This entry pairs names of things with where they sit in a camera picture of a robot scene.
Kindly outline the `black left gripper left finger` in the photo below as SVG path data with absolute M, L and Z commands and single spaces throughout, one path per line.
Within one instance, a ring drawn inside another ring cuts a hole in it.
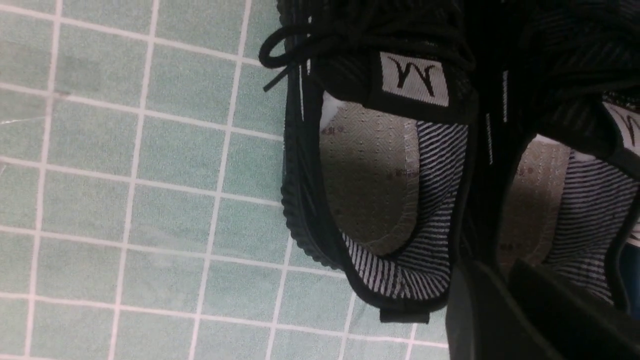
M 458 260 L 445 317 L 451 360 L 562 360 L 486 265 Z

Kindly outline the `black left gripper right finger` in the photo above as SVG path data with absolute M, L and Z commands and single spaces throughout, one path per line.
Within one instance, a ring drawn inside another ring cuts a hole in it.
M 543 266 L 517 260 L 508 288 L 566 360 L 637 360 L 639 322 Z

